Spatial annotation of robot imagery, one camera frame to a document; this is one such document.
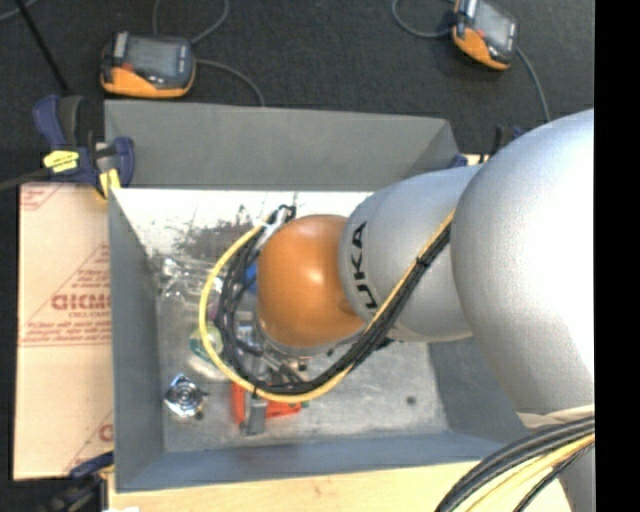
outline yellow cable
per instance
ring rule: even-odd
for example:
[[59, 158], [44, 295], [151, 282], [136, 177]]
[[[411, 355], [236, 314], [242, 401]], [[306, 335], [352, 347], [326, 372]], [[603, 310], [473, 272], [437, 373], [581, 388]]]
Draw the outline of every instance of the yellow cable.
[[[449, 213], [449, 215], [447, 215], [447, 217], [442, 222], [442, 224], [438, 227], [435, 233], [431, 236], [431, 238], [429, 238], [427, 243], [423, 246], [418, 258], [422, 257], [427, 252], [427, 250], [429, 250], [429, 248], [431, 247], [433, 242], [436, 240], [436, 238], [440, 236], [440, 234], [446, 229], [447, 225], [453, 220], [454, 213], [455, 213], [455, 209], [452, 210]], [[209, 358], [211, 359], [211, 361], [232, 382], [235, 382], [236, 384], [238, 384], [239, 386], [241, 386], [242, 388], [246, 389], [251, 393], [255, 393], [257, 396], [265, 398], [266, 400], [271, 400], [272, 402], [284, 402], [284, 403], [306, 402], [307, 400], [318, 398], [319, 396], [325, 394], [327, 391], [330, 391], [331, 389], [333, 389], [351, 371], [353, 364], [349, 365], [347, 368], [345, 368], [341, 372], [331, 377], [327, 382], [318, 386], [313, 391], [309, 391], [307, 393], [302, 393], [297, 395], [280, 395], [277, 393], [270, 393], [268, 391], [259, 389], [255, 385], [253, 385], [251, 382], [240, 377], [232, 368], [230, 368], [225, 364], [225, 362], [220, 358], [220, 356], [218, 356], [218, 353], [213, 348], [211, 340], [209, 339], [209, 332], [207, 329], [207, 303], [209, 301], [209, 294], [211, 293], [211, 289], [213, 288], [213, 283], [216, 277], [218, 276], [218, 274], [220, 274], [220, 272], [222, 271], [222, 268], [233, 257], [233, 255], [244, 244], [246, 244], [249, 241], [249, 239], [251, 239], [256, 233], [258, 233], [258, 231], [262, 229], [262, 226], [263, 226], [262, 224], [258, 224], [251, 230], [247, 231], [243, 236], [241, 236], [222, 255], [222, 257], [216, 262], [213, 269], [209, 273], [209, 276], [207, 277], [207, 280], [202, 288], [202, 294], [200, 295], [200, 310], [199, 310], [199, 317], [198, 317], [198, 327], [200, 331], [200, 338], [202, 340], [202, 345], [205, 351], [207, 352], [207, 354], [209, 355]], [[384, 313], [384, 311], [387, 309], [387, 307], [393, 300], [393, 297], [395, 297], [395, 295], [398, 293], [398, 290], [400, 290], [401, 286], [406, 281], [407, 277], [409, 276], [409, 273], [411, 272], [414, 266], [415, 266], [415, 263], [406, 270], [402, 278], [398, 281], [398, 283], [395, 285], [393, 290], [391, 290], [391, 293], [388, 295], [387, 299], [384, 301], [382, 306], [378, 309], [373, 319], [369, 322], [364, 332], [367, 332], [371, 328], [373, 323], [378, 318], [380, 318], [380, 316]]]
[[491, 511], [503, 510], [498, 507], [498, 503], [507, 499], [507, 497], [512, 495], [522, 484], [528, 482], [533, 477], [542, 477], [543, 472], [551, 470], [554, 466], [564, 462], [576, 452], [594, 443], [595, 440], [595, 434], [588, 434], [577, 441], [555, 449], [547, 455], [541, 455], [532, 459], [526, 463], [522, 469], [510, 475], [497, 486], [486, 491], [483, 496], [466, 509], [466, 512], [476, 512], [483, 508]]
[[227, 262], [231, 259], [231, 257], [242, 247], [247, 241], [253, 237], [260, 229], [262, 229], [262, 225], [257, 225], [252, 228], [250, 231], [245, 233], [242, 237], [240, 237], [230, 248], [225, 252], [222, 257], [217, 261], [214, 265], [213, 269], [209, 273], [207, 277], [207, 281], [205, 282], [202, 288], [202, 295], [200, 296], [200, 313], [199, 313], [199, 331], [200, 338], [202, 340], [202, 345], [206, 350], [207, 354], [211, 358], [211, 361], [220, 369], [224, 375], [226, 375], [232, 382], [235, 382], [242, 388], [246, 389], [251, 393], [255, 393], [259, 397], [265, 398], [266, 400], [271, 400], [272, 402], [284, 402], [284, 403], [297, 403], [297, 402], [305, 402], [307, 400], [312, 400], [313, 398], [317, 398], [320, 395], [323, 395], [327, 391], [331, 390], [333, 387], [340, 382], [344, 376], [349, 373], [351, 370], [351, 366], [346, 368], [340, 373], [334, 375], [330, 380], [328, 380], [323, 385], [314, 389], [313, 391], [309, 391], [308, 393], [303, 393], [299, 395], [279, 395], [276, 393], [269, 393], [267, 391], [263, 391], [258, 389], [256, 386], [251, 384], [251, 382], [240, 377], [232, 368], [227, 366], [225, 362], [218, 356], [217, 352], [213, 348], [211, 340], [209, 339], [209, 333], [207, 329], [207, 303], [209, 302], [209, 294], [211, 293], [211, 289], [213, 287], [213, 283], [220, 274], [222, 268], [227, 264]]

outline cardboard sheet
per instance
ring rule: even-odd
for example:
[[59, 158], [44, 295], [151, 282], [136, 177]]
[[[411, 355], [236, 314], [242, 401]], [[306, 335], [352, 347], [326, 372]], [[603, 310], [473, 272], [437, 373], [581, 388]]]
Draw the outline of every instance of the cardboard sheet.
[[113, 447], [106, 201], [20, 191], [15, 479], [63, 476]]

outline orange device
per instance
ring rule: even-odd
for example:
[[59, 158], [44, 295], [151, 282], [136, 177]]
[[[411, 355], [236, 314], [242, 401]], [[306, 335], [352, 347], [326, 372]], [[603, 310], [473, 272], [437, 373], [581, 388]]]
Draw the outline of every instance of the orange device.
[[471, 58], [497, 70], [507, 69], [516, 53], [518, 24], [486, 0], [456, 0], [453, 42]]
[[113, 94], [176, 98], [191, 88], [195, 71], [188, 40], [118, 32], [103, 51], [100, 83]]

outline kuka logo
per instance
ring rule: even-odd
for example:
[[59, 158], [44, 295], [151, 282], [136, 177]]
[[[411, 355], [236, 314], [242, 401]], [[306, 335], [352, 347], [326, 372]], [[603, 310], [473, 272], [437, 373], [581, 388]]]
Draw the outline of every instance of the kuka logo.
[[373, 294], [369, 289], [369, 285], [367, 284], [367, 276], [362, 270], [362, 235], [364, 232], [364, 227], [367, 225], [367, 221], [364, 221], [360, 224], [355, 231], [353, 232], [353, 236], [351, 237], [351, 245], [355, 248], [355, 254], [351, 254], [351, 265], [353, 266], [353, 279], [356, 281], [356, 288], [358, 292], [366, 295], [366, 303], [365, 307], [367, 309], [376, 309], [378, 307], [378, 303], [376, 299], [373, 298]]
[[108, 309], [111, 307], [111, 296], [100, 293], [98, 295], [84, 293], [63, 293], [51, 298], [51, 307], [58, 311], [76, 309]]

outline cable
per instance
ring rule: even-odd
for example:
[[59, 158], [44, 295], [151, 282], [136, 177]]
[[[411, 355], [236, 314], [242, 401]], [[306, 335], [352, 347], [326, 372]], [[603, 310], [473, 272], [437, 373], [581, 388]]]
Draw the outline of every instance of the cable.
[[[27, 2], [24, 6], [29, 8], [31, 6], [33, 6], [34, 4], [38, 3], [40, 0], [30, 0], [29, 2]], [[20, 9], [16, 8], [7, 12], [4, 12], [2, 14], [0, 14], [0, 23], [8, 20], [10, 18], [13, 18], [15, 16], [17, 16], [18, 14], [20, 14]]]
[[[398, 15], [398, 11], [397, 11], [398, 3], [400, 3], [400, 0], [392, 0], [391, 14], [393, 15], [393, 18], [396, 21], [396, 23], [398, 23], [398, 25], [400, 25], [405, 31], [409, 32], [410, 34], [413, 34], [414, 36], [423, 37], [427, 39], [438, 39], [438, 38], [445, 37], [449, 34], [448, 28], [440, 32], [420, 32], [419, 30], [416, 30], [410, 27]], [[538, 79], [538, 75], [535, 69], [533, 68], [533, 65], [525, 55], [525, 53], [519, 47], [516, 47], [516, 54], [524, 64], [525, 68], [527, 69], [527, 72], [529, 73], [529, 76], [533, 80], [533, 85], [536, 89], [536, 94], [538, 95], [538, 98], [540, 99], [540, 104], [542, 106], [544, 122], [548, 123], [551, 121], [551, 114], [549, 112], [547, 100], [545, 98], [542, 86], [540, 85], [540, 80]]]
[[[151, 17], [151, 30], [154, 34], [158, 34], [158, 8], [162, 0], [156, 0], [153, 4], [153, 14]], [[190, 39], [192, 45], [198, 44], [202, 39], [213, 33], [220, 25], [222, 25], [229, 16], [229, 0], [224, 0], [224, 8], [220, 17], [208, 28], [200, 32], [200, 34]]]
[[[417, 285], [420, 277], [428, 270], [435, 258], [440, 254], [442, 249], [449, 241], [451, 223], [453, 220], [454, 210], [452, 210], [438, 229], [429, 238], [427, 243], [421, 249], [418, 257], [409, 266], [405, 274], [398, 281], [394, 289], [388, 295], [382, 306], [374, 318], [369, 322], [363, 333], [358, 337], [357, 341], [351, 346], [349, 351], [336, 361], [331, 367], [320, 375], [309, 381], [300, 383], [284, 383], [269, 384], [254, 378], [249, 372], [246, 372], [241, 364], [236, 360], [235, 354], [230, 349], [223, 349], [223, 352], [230, 356], [234, 365], [230, 368], [216, 353], [208, 336], [207, 329], [207, 303], [213, 282], [221, 272], [222, 268], [229, 263], [231, 269], [225, 278], [225, 287], [231, 286], [234, 282], [234, 273], [241, 268], [238, 256], [239, 251], [243, 250], [245, 244], [255, 245], [259, 236], [262, 234], [264, 225], [259, 225], [247, 232], [229, 250], [223, 254], [222, 258], [216, 263], [213, 270], [209, 274], [205, 286], [202, 290], [200, 300], [199, 314], [199, 331], [202, 344], [205, 351], [213, 363], [233, 382], [243, 387], [245, 390], [261, 396], [268, 400], [276, 402], [296, 403], [317, 398], [340, 382], [347, 373], [361, 364], [371, 353], [378, 349], [386, 342], [386, 334], [400, 314], [406, 300]], [[234, 308], [226, 310], [225, 301], [220, 297], [218, 313], [216, 315], [216, 327], [220, 332], [223, 346], [232, 347], [235, 343], [235, 335], [231, 335], [230, 331], [234, 326]]]
[[229, 261], [231, 256], [239, 248], [241, 248], [248, 240], [250, 240], [254, 235], [259, 233], [263, 229], [263, 227], [264, 227], [263, 224], [259, 224], [253, 229], [249, 230], [247, 233], [245, 233], [242, 237], [240, 237], [229, 248], [229, 250], [225, 254], [223, 254], [222, 257], [217, 261], [211, 273], [207, 277], [207, 281], [205, 282], [202, 288], [202, 295], [200, 296], [200, 314], [199, 314], [200, 337], [202, 339], [202, 344], [204, 346], [204, 349], [206, 350], [207, 354], [209, 355], [213, 363], [232, 382], [235, 382], [239, 386], [243, 387], [245, 390], [250, 391], [259, 397], [262, 397], [274, 402], [295, 403], [295, 402], [303, 402], [303, 401], [311, 400], [332, 389], [336, 384], [338, 384], [338, 382], [340, 382], [340, 380], [342, 380], [342, 378], [344, 378], [344, 376], [348, 373], [348, 370], [345, 370], [342, 373], [335, 375], [335, 377], [330, 381], [327, 381], [327, 383], [324, 386], [306, 394], [298, 395], [295, 397], [273, 394], [273, 393], [265, 392], [261, 389], [258, 389], [257, 387], [253, 386], [251, 383], [244, 380], [238, 374], [236, 374], [231, 368], [229, 368], [224, 363], [224, 361], [220, 359], [215, 349], [213, 348], [211, 340], [209, 339], [209, 332], [207, 329], [207, 302], [209, 299], [209, 294], [211, 293], [211, 289], [213, 287], [213, 283], [216, 277], [218, 276], [218, 274], [220, 273], [220, 271], [222, 270], [222, 268], [224, 267], [224, 265], [227, 263], [227, 261]]
[[404, 30], [406, 30], [407, 32], [409, 32], [410, 34], [413, 34], [414, 36], [417, 37], [423, 37], [426, 39], [439, 39], [441, 37], [446, 37], [447, 35], [449, 35], [449, 29], [446, 28], [444, 30], [441, 30], [439, 32], [421, 32], [419, 30], [416, 30], [412, 27], [410, 27], [409, 25], [407, 25], [401, 18], [400, 15], [398, 14], [398, 4], [400, 3], [400, 0], [393, 0], [391, 2], [391, 14], [393, 16], [393, 19], [396, 21], [396, 23], [398, 25], [400, 25]]
[[550, 427], [518, 440], [489, 455], [464, 475], [446, 494], [436, 512], [452, 512], [469, 497], [533, 458], [547, 455], [595, 432], [595, 416]]
[[33, 21], [33, 18], [31, 17], [31, 14], [29, 13], [29, 10], [27, 9], [26, 5], [22, 0], [15, 0], [15, 3], [18, 6], [19, 12], [22, 14], [24, 21], [29, 27], [29, 30], [31, 31], [33, 38], [36, 40], [36, 43], [38, 44], [38, 47], [40, 48], [42, 55], [47, 61], [47, 64], [49, 64], [49, 68], [51, 69], [53, 76], [58, 82], [58, 85], [60, 85], [63, 95], [69, 94], [71, 92], [71, 89], [69, 88], [69, 85], [67, 84], [66, 80], [62, 76], [62, 73], [60, 72], [60, 68], [58, 68], [58, 65], [56, 64], [56, 61], [53, 58], [53, 55], [51, 55], [51, 52], [49, 51], [49, 47], [44, 42], [42, 34], [40, 34], [38, 27], [36, 26], [35, 22]]
[[551, 121], [551, 114], [549, 113], [547, 100], [544, 96], [544, 91], [542, 90], [542, 86], [540, 85], [540, 80], [538, 80], [538, 75], [533, 69], [531, 62], [529, 61], [529, 59], [524, 54], [524, 52], [520, 49], [519, 46], [516, 47], [516, 54], [518, 55], [518, 57], [520, 57], [520, 60], [522, 61], [524, 66], [527, 68], [527, 72], [529, 73], [529, 76], [533, 80], [533, 85], [536, 88], [536, 93], [538, 94], [538, 98], [540, 99], [540, 104], [542, 106], [542, 112], [544, 114], [544, 122], [548, 123]]
[[230, 66], [227, 66], [225, 64], [221, 64], [220, 62], [216, 62], [216, 61], [208, 60], [208, 59], [196, 59], [196, 62], [198, 64], [203, 64], [205, 66], [211, 66], [212, 68], [221, 69], [223, 71], [226, 71], [226, 72], [231, 73], [232, 75], [238, 77], [240, 80], [242, 80], [244, 83], [246, 83], [249, 87], [251, 87], [251, 89], [253, 89], [253, 92], [255, 93], [255, 95], [258, 98], [258, 101], [260, 102], [260, 106], [264, 107], [266, 105], [266, 103], [264, 101], [264, 96], [262, 95], [262, 93], [260, 92], [260, 89], [258, 89], [256, 84], [254, 84], [246, 75], [243, 75], [237, 69], [234, 69], [234, 68], [232, 68]]
[[[152, 30], [154, 35], [158, 34], [158, 9], [160, 7], [160, 3], [161, 2], [162, 2], [162, 0], [156, 0], [155, 3], [153, 4], [153, 12], [152, 12], [152, 15], [151, 15], [151, 30]], [[208, 28], [206, 28], [205, 30], [200, 32], [195, 37], [191, 38], [190, 39], [190, 43], [192, 45], [198, 44], [205, 37], [207, 37], [210, 34], [212, 34], [218, 27], [220, 27], [220, 25], [222, 25], [225, 22], [225, 20], [229, 16], [229, 9], [230, 9], [229, 0], [224, 0], [224, 8], [223, 8], [223, 11], [222, 11], [222, 14], [220, 15], [220, 17], [213, 24], [211, 24]], [[215, 69], [219, 69], [221, 71], [226, 71], [227, 73], [230, 73], [230, 74], [234, 75], [236, 78], [239, 78], [240, 80], [242, 80], [245, 84], [247, 84], [253, 90], [253, 92], [255, 93], [256, 97], [258, 98], [258, 101], [260, 102], [260, 106], [261, 107], [264, 107], [266, 105], [266, 102], [264, 100], [264, 96], [262, 95], [262, 92], [260, 92], [260, 89], [258, 89], [256, 84], [253, 83], [253, 81], [250, 80], [249, 77], [247, 77], [246, 75], [244, 75], [243, 73], [241, 73], [237, 69], [234, 69], [231, 66], [227, 66], [226, 64], [222, 64], [220, 62], [217, 62], [217, 61], [214, 61], [214, 60], [209, 60], [209, 59], [198, 59], [198, 58], [196, 58], [196, 63], [197, 64], [202, 64], [203, 66], [209, 66], [209, 67], [212, 67], [212, 68], [215, 68]]]
[[0, 182], [0, 192], [32, 181], [45, 180], [47, 177], [48, 174], [46, 169], [38, 169], [37, 171], [23, 174], [15, 178], [9, 178], [8, 180]]
[[590, 451], [594, 447], [594, 444], [585, 446], [582, 450], [578, 450], [572, 456], [567, 457], [564, 462], [558, 464], [547, 476], [542, 478], [523, 498], [520, 500], [520, 503], [516, 505], [516, 508], [513, 509], [513, 512], [523, 512], [525, 508], [527, 508], [531, 502], [540, 494], [551, 482], [553, 482], [560, 474], [567, 469], [573, 462], [577, 459], [585, 455], [588, 451]]
[[563, 464], [566, 460], [571, 459], [576, 453], [592, 446], [593, 443], [595, 443], [595, 435], [590, 434], [578, 439], [577, 441], [568, 443], [547, 455], [535, 459], [479, 498], [467, 509], [467, 512], [478, 512], [478, 510], [483, 507], [486, 510], [499, 510], [499, 508], [496, 508], [496, 504], [503, 501], [505, 497], [511, 495], [511, 493], [518, 489], [522, 484], [536, 476], [539, 476], [541, 473], [548, 471], [550, 468], [553, 468], [558, 464]]

